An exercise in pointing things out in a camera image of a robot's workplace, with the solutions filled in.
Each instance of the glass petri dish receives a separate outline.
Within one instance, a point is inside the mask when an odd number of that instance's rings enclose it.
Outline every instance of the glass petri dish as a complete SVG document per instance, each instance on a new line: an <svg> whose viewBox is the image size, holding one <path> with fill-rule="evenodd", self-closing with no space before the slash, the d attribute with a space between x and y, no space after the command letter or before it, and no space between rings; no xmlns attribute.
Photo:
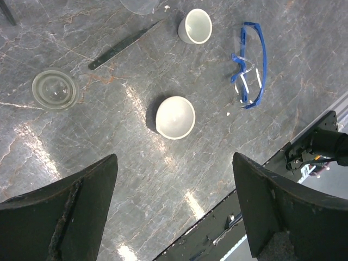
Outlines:
<svg viewBox="0 0 348 261"><path fill-rule="evenodd" d="M121 3L132 13L148 15L154 12L159 0L120 0Z"/></svg>
<svg viewBox="0 0 348 261"><path fill-rule="evenodd" d="M64 111L78 101L79 87L68 73L58 68L48 68L34 78L32 94L43 109Z"/></svg>

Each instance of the marble veining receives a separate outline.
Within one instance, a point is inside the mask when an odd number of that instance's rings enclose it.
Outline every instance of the marble veining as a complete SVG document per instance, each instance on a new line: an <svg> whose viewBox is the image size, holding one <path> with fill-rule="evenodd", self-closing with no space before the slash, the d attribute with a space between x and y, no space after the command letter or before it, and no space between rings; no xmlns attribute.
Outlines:
<svg viewBox="0 0 348 261"><path fill-rule="evenodd" d="M0 13L0 201L71 175L116 153L116 181L98 260L152 260L234 189L232 155L265 162L346 91L348 2L161 1L136 15L118 0L6 0ZM177 27L204 9L213 33L188 45ZM163 19L95 71L88 64ZM232 28L261 24L268 50L264 99L235 108ZM69 71L80 101L63 113L37 108L30 83L47 67ZM183 140L154 131L165 97L196 111Z"/></svg>

